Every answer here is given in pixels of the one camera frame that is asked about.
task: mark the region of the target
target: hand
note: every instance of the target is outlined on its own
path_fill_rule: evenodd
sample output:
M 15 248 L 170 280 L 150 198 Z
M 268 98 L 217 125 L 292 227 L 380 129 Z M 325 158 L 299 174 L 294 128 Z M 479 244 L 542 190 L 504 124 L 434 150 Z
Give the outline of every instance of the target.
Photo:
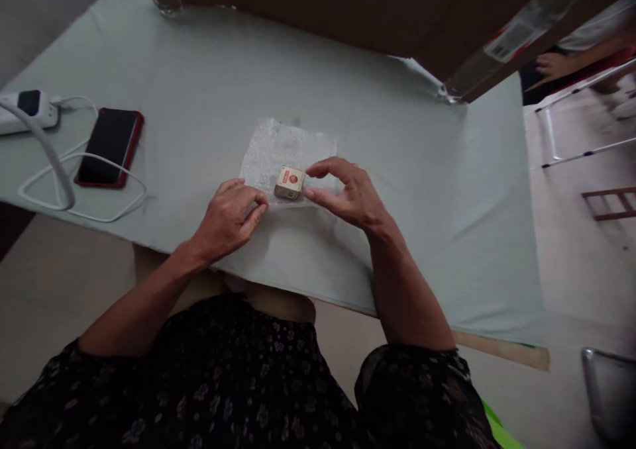
M 244 246 L 267 210 L 267 196 L 244 182 L 245 179 L 230 179 L 219 186 L 203 221 L 187 242 L 202 268 Z M 258 206 L 246 216 L 252 203 Z
M 332 156 L 310 166 L 306 172 L 318 179 L 333 174 L 344 183 L 344 191 L 339 196 L 325 189 L 311 188 L 305 190 L 305 196 L 349 224 L 369 232 L 384 223 L 393 222 L 369 175 L 357 164 Z
M 545 78 L 538 81 L 525 91 L 532 90 L 544 83 L 556 80 L 567 75 L 571 75 L 574 72 L 580 70 L 581 67 L 578 64 L 576 56 L 566 57 L 565 55 L 557 53 L 542 54 L 537 57 L 537 71 L 545 75 Z

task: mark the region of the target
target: black floral dress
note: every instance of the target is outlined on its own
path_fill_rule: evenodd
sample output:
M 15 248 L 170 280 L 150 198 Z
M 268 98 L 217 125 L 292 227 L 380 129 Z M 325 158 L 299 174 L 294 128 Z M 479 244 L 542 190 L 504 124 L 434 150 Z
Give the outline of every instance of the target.
M 170 318 L 140 358 L 69 344 L 7 411 L 0 447 L 498 447 L 457 351 L 380 347 L 355 390 L 357 410 L 313 325 L 222 295 Z

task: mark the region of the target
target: cable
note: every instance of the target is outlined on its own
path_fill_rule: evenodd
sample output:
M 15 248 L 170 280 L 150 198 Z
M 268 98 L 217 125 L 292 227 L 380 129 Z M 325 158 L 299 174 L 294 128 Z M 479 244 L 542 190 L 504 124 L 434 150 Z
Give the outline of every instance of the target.
M 95 113 L 95 118 L 99 116 L 99 111 L 97 110 L 97 107 L 93 104 L 93 102 L 90 99 L 84 96 L 73 96 L 73 97 L 67 97 L 67 98 L 52 97 L 50 102 L 53 106 L 61 107 L 69 101 L 78 100 L 78 99 L 84 100 L 90 104 L 91 108 L 93 109 L 93 112 Z M 46 154 L 46 157 L 51 163 L 49 166 L 46 166 L 44 169 L 41 169 L 40 171 L 35 173 L 33 176 L 31 176 L 30 178 L 28 178 L 25 182 L 21 184 L 21 186 L 18 188 L 18 195 L 22 197 L 23 199 L 31 203 L 40 205 L 44 207 L 45 209 L 51 209 L 53 211 L 66 211 L 68 213 L 71 213 L 79 217 L 83 217 L 85 219 L 89 219 L 91 221 L 96 221 L 101 223 L 111 223 L 116 221 L 123 215 L 127 214 L 131 210 L 136 209 L 136 207 L 133 208 L 133 206 L 139 203 L 146 196 L 148 190 L 145 184 L 141 181 L 141 179 L 136 177 L 133 173 L 131 173 L 124 167 L 120 166 L 117 163 L 109 161 L 101 156 L 98 156 L 97 154 L 92 154 L 87 152 L 75 152 L 76 150 L 80 149 L 82 146 L 85 146 L 88 143 L 90 138 L 85 139 L 84 141 L 80 142 L 79 144 L 76 144 L 69 150 L 66 150 L 65 152 L 58 155 L 55 152 L 55 149 L 53 148 L 53 145 L 51 144 L 51 141 L 49 140 L 48 136 L 46 136 L 46 134 L 44 133 L 40 125 L 38 125 L 38 123 L 33 118 L 28 116 L 24 111 L 22 111 L 15 105 L 8 103 L 6 101 L 0 100 L 0 107 L 6 109 L 10 113 L 13 113 L 16 116 L 16 118 L 18 118 L 20 121 L 22 121 L 25 125 L 29 127 L 29 129 L 32 131 L 32 133 L 35 135 L 35 137 L 38 139 L 38 141 L 42 145 L 44 152 Z M 114 166 L 115 168 L 117 168 L 118 170 L 122 172 L 125 172 L 127 175 L 129 175 L 131 178 L 133 178 L 135 181 L 137 181 L 141 185 L 142 187 L 141 193 L 137 195 L 137 197 L 135 197 L 126 207 L 124 207 L 124 209 L 122 209 L 114 217 L 111 217 L 109 219 L 102 219 L 99 217 L 94 217 L 88 214 L 83 214 L 77 211 L 73 211 L 72 208 L 76 204 L 75 193 L 73 191 L 70 178 L 66 174 L 66 171 L 64 167 L 62 166 L 62 163 L 68 160 L 71 160 L 74 158 L 80 158 L 80 157 L 95 158 L 99 161 L 103 161 L 105 163 L 110 164 L 111 166 Z M 27 194 L 27 189 L 30 186 L 32 186 L 42 176 L 50 173 L 51 171 L 54 171 L 53 185 L 55 188 L 56 200 L 58 202 L 57 205 L 41 201 Z M 66 196 L 65 205 L 62 205 L 60 203 L 60 190 L 59 190 L 60 183 L 62 184 L 62 189 L 64 190 L 64 195 Z
M 48 167 L 48 171 L 54 170 L 55 176 L 62 183 L 62 189 L 64 189 L 64 195 L 66 196 L 66 204 L 61 205 L 59 199 L 57 206 L 45 203 L 43 201 L 40 201 L 39 199 L 32 199 L 30 197 L 27 197 L 26 199 L 53 211 L 67 211 L 68 209 L 71 209 L 75 205 L 75 193 L 73 192 L 73 188 L 71 187 L 71 180 L 66 175 L 66 172 L 62 167 L 62 163 L 58 158 L 58 155 L 55 153 L 55 149 L 53 148 L 51 141 L 45 135 L 44 130 L 40 128 L 40 125 L 38 125 L 37 121 L 35 121 L 14 104 L 9 103 L 5 100 L 0 100 L 0 107 L 4 108 L 10 113 L 13 113 L 15 117 L 18 118 L 18 120 L 22 121 L 26 126 L 28 126 L 36 139 L 40 142 L 40 145 L 44 149 L 44 153 L 46 154 L 48 161 L 51 163 L 51 166 Z

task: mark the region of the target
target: smartphone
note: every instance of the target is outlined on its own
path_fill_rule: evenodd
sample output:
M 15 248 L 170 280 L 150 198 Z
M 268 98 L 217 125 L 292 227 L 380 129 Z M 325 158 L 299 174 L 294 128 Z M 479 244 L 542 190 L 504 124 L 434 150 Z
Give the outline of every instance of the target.
M 108 159 L 126 170 L 130 169 L 143 124 L 144 117 L 138 111 L 102 108 L 85 152 Z M 104 161 L 84 156 L 75 183 L 120 189 L 126 185 L 127 177 L 124 171 Z

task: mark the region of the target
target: wrist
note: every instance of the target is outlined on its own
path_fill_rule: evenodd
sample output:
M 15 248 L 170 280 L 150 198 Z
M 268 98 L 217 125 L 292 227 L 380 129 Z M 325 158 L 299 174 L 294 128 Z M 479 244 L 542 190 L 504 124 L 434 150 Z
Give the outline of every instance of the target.
M 364 233 L 370 245 L 393 247 L 396 250 L 406 250 L 406 242 L 399 230 L 398 224 L 389 213 L 378 219 L 373 225 L 367 226 Z
M 587 64 L 584 63 L 584 60 L 582 60 L 580 54 L 571 55 L 568 57 L 568 60 L 570 60 L 570 73 L 568 73 L 568 75 L 578 72 L 581 68 L 585 68 L 587 66 Z
M 197 274 L 214 262 L 199 252 L 191 240 L 182 242 L 175 249 L 172 257 L 184 274 Z

